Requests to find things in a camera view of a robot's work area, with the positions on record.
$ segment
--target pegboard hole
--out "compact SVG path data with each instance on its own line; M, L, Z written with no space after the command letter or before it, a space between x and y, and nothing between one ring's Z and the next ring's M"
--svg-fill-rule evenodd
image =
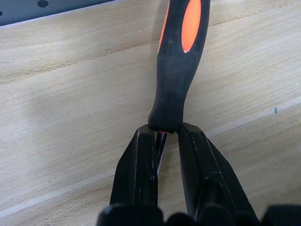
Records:
M49 3L45 0L40 0L38 1L38 6L41 7L41 8L45 8L49 5Z

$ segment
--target wooden workbench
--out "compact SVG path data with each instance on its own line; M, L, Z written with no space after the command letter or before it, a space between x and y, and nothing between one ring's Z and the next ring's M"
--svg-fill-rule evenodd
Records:
M167 0L119 0L0 27L0 225L94 225L147 123ZM262 216L301 204L301 1L212 0L184 120L232 164ZM159 175L185 211L177 137Z

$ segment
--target orange grip inlay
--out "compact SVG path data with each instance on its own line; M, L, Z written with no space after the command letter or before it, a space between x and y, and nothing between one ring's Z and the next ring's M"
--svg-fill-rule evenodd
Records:
M162 31L161 31L161 37L160 37L160 41L159 41L158 52L159 52L160 47L161 47L161 42L162 42L162 38L163 38L163 33L164 33L164 30L165 30L167 15L168 15L168 11L169 11L169 4L170 4L170 2L168 3L167 10L166 10L166 14L165 14L165 18L164 18L164 23L163 23L163 27L162 27Z
M201 10L201 0L190 0L182 25L182 48L184 53L191 50L197 38L199 23L201 22Z

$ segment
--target black handle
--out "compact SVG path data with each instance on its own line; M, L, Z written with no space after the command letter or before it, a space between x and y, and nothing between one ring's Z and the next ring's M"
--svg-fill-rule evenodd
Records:
M170 0L157 59L157 92L149 115L155 130L178 132L185 98L203 52L210 0Z

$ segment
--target black plastic jaw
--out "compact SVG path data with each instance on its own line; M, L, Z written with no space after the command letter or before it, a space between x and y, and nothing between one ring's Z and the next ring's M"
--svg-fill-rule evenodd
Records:
M178 137L188 215L201 221L206 207L214 205L227 210L232 219L243 212L257 220L231 165L203 131L184 123Z
M157 153L153 131L137 129L116 168L110 204L158 203Z

